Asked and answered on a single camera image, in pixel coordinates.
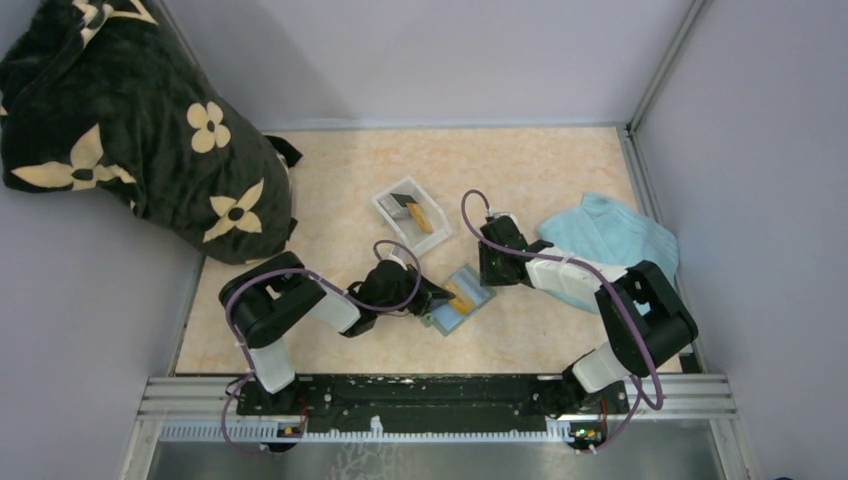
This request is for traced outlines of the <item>translucent white plastic bin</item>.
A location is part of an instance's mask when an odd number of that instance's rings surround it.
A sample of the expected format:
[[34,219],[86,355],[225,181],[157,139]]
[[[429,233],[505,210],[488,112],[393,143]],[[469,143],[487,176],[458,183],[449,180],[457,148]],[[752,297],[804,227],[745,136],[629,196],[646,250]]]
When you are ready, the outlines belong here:
[[371,198],[377,212],[416,257],[453,235],[444,209],[413,177],[407,176]]

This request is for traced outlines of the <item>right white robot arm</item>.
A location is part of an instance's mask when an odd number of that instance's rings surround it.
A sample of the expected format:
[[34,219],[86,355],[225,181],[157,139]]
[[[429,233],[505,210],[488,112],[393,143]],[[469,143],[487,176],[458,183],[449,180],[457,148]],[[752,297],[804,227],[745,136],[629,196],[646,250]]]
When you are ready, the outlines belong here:
[[537,240],[530,243],[510,215],[487,217],[474,230],[486,286],[523,284],[597,309],[607,340],[562,373],[563,398],[590,411],[603,389],[629,376],[647,378],[698,336],[699,330],[657,264],[590,261]]

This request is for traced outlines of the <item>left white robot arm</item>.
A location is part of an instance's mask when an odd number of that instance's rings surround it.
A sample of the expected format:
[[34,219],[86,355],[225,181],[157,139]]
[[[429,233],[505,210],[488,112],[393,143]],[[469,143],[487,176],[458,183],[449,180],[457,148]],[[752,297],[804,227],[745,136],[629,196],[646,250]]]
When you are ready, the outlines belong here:
[[283,337],[304,317],[315,317],[351,338],[372,329],[381,315],[423,317],[456,295],[396,256],[380,259],[364,280],[341,289],[285,252],[230,280],[218,298],[262,387],[261,401],[285,414],[297,406],[300,388]]

